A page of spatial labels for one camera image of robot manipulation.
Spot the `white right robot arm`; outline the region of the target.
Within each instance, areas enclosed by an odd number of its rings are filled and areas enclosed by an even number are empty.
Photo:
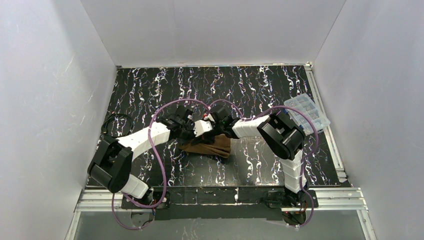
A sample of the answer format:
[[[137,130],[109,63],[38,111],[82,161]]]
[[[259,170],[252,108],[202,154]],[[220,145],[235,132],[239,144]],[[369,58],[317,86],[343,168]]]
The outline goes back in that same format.
[[[306,134],[287,113],[288,107],[274,106],[253,118],[233,117],[222,105],[195,122],[192,145],[211,145],[217,137],[229,139],[261,137],[283,165],[283,201],[300,203],[307,190],[303,173],[303,146]]]

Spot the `brown woven cloth napkin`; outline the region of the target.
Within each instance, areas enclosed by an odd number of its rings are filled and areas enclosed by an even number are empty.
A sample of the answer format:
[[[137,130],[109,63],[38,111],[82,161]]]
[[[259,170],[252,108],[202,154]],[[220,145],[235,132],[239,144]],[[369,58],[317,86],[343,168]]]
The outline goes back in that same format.
[[[192,144],[191,140],[187,143],[179,144],[178,148],[187,153],[218,156],[228,159],[231,153],[231,139],[221,134],[214,137],[213,143]]]

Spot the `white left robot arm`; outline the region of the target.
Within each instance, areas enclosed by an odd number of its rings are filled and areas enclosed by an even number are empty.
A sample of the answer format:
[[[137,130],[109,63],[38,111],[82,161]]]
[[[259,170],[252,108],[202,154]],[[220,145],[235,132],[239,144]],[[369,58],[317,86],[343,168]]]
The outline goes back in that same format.
[[[137,199],[152,188],[131,174],[132,162],[154,146],[170,140],[190,141],[210,132],[208,120],[193,120],[193,112],[178,106],[173,114],[161,116],[151,126],[130,135],[113,138],[105,135],[88,166],[88,175],[111,193],[122,192]]]

